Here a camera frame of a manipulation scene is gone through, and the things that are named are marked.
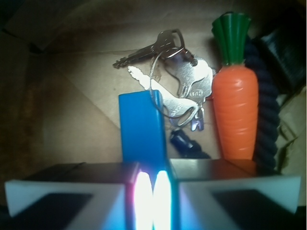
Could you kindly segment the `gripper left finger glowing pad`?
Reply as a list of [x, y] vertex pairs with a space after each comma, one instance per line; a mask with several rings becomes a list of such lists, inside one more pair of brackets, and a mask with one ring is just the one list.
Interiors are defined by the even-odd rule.
[[151, 230], [138, 163], [56, 164], [5, 183], [6, 230]]

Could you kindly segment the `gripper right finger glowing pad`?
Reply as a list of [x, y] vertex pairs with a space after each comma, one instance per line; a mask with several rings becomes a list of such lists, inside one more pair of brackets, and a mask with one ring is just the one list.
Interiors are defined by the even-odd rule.
[[156, 230], [299, 230], [301, 178], [250, 160], [170, 159]]

